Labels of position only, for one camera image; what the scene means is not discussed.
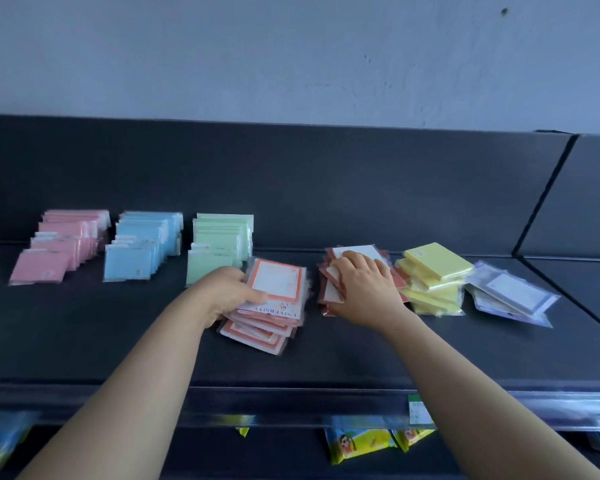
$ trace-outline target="hand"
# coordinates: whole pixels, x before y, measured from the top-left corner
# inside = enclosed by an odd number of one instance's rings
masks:
[[[257,291],[244,282],[244,273],[224,266],[213,270],[177,297],[170,306],[181,308],[196,318],[205,328],[223,313],[235,310],[245,301],[261,304],[268,300],[264,291]]]
[[[345,251],[333,264],[340,270],[346,291],[344,303],[329,305],[334,313],[375,330],[382,330],[405,313],[391,270],[384,262]]]

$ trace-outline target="person's right hand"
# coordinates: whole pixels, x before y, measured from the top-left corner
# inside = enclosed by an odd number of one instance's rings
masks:
[[[344,303],[329,304],[334,313],[378,331],[404,315],[406,308],[385,263],[345,251],[333,264],[340,270],[346,292]]]

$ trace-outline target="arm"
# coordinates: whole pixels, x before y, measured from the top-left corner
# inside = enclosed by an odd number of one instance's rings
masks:
[[[177,297],[19,480],[158,478],[203,330],[245,301],[266,300],[243,277],[220,268]]]
[[[458,464],[472,478],[600,479],[600,471],[405,308],[389,268],[335,261],[347,297],[331,308],[396,349]]]

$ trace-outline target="lower shelf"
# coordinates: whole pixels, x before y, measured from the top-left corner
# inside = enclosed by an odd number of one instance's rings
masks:
[[[36,427],[0,472],[13,479],[57,431]],[[582,433],[565,439],[600,468],[600,453]],[[408,453],[398,448],[329,463],[321,429],[252,428],[246,438],[232,428],[178,428],[161,475],[163,479],[403,479],[464,478],[440,434],[414,445]]]

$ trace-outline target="stack of note pads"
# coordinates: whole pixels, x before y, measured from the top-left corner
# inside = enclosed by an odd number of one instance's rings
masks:
[[[105,247],[105,282],[149,280],[167,256],[182,247],[181,212],[128,210],[116,223],[116,237]]]
[[[304,324],[304,305],[311,281],[305,267],[261,258],[252,259],[247,284],[269,294],[262,305],[243,303],[218,327],[218,332],[245,345],[280,355],[297,327]]]
[[[322,305],[322,314],[325,316],[333,316],[333,313],[329,311],[329,305],[333,303],[344,303],[344,297],[346,295],[342,277],[336,266],[331,261],[342,257],[344,251],[353,251],[364,256],[370,257],[371,259],[378,259],[384,262],[389,269],[393,278],[393,284],[400,291],[400,297],[402,302],[406,303],[409,299],[402,293],[403,288],[406,286],[406,282],[399,275],[399,273],[392,268],[387,251],[378,250],[375,245],[368,244],[366,246],[339,246],[336,248],[327,248],[327,254],[323,256],[323,263],[318,265],[320,271],[320,294],[318,295],[318,303]]]
[[[38,223],[29,249],[13,268],[10,285],[60,283],[104,248],[111,225],[108,210],[48,210]]]
[[[481,312],[552,328],[544,312],[560,295],[483,261],[475,264],[475,272],[467,282],[467,291]]]
[[[242,268],[253,248],[253,215],[201,214],[193,219],[193,242],[187,257],[190,286],[222,266]]]
[[[400,291],[418,315],[464,315],[466,277],[473,265],[437,242],[404,252],[395,270],[406,281]]]

